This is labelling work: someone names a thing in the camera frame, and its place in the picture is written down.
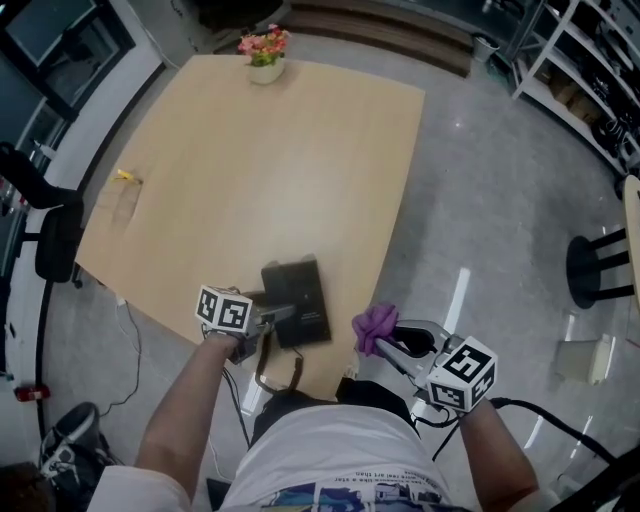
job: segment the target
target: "chair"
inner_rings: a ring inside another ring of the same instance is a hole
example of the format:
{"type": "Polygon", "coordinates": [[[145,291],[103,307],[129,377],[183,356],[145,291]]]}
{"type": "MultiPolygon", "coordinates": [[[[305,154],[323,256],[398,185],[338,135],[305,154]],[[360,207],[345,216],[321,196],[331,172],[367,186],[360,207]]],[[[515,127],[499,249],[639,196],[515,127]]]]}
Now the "chair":
{"type": "Polygon", "coordinates": [[[0,143],[0,174],[36,209],[51,208],[44,217],[40,233],[24,233],[22,242],[38,242],[35,270],[42,279],[54,283],[71,280],[82,287],[75,264],[82,239],[84,204],[76,190],[47,183],[26,155],[6,142],[0,143]]]}

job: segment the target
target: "white t-shirt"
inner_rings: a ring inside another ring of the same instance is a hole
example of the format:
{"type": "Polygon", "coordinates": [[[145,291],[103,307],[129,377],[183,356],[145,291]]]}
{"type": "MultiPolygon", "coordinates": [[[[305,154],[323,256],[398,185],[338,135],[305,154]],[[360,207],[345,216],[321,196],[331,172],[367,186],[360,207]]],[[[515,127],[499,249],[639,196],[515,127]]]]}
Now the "white t-shirt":
{"type": "MultiPolygon", "coordinates": [[[[557,503],[543,493],[525,500],[513,510],[542,511],[557,503]]],[[[287,414],[245,455],[221,510],[272,507],[296,512],[463,510],[451,506],[431,455],[405,421],[384,410],[350,405],[287,414]]],[[[184,489],[168,476],[112,466],[103,473],[89,512],[189,509],[184,489]]]]}

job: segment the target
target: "potted plant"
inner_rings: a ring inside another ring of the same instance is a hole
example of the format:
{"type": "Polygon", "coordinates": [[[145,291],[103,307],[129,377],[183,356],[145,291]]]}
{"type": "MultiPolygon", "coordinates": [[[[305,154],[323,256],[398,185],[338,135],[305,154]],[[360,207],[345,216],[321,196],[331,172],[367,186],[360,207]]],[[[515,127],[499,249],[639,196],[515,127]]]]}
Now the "potted plant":
{"type": "Polygon", "coordinates": [[[269,31],[260,36],[244,36],[238,50],[251,57],[249,80],[266,85],[273,82],[284,71],[284,49],[289,32],[277,25],[269,25],[269,31]]]}

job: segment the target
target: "hand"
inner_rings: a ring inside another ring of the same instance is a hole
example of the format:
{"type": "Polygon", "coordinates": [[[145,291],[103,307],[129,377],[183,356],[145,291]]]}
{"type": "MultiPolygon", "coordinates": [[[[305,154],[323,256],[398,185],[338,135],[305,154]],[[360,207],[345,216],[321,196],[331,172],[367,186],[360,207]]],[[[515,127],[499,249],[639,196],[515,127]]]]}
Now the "hand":
{"type": "Polygon", "coordinates": [[[204,343],[219,348],[224,352],[225,357],[228,358],[233,354],[233,351],[238,346],[239,341],[237,338],[229,336],[228,334],[212,332],[205,338],[204,343]]]}

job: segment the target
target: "forearm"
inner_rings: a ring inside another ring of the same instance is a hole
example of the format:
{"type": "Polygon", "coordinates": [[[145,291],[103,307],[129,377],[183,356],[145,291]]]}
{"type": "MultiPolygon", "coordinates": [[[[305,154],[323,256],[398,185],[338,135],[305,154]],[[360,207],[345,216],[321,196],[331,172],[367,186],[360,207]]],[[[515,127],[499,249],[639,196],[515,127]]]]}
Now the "forearm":
{"type": "Polygon", "coordinates": [[[144,433],[136,467],[178,481],[190,499],[211,428],[211,417],[232,342],[222,335],[205,340],[169,388],[144,433]]]}
{"type": "Polygon", "coordinates": [[[538,489],[533,467],[487,400],[460,421],[473,485],[482,509],[509,510],[538,489]]]}

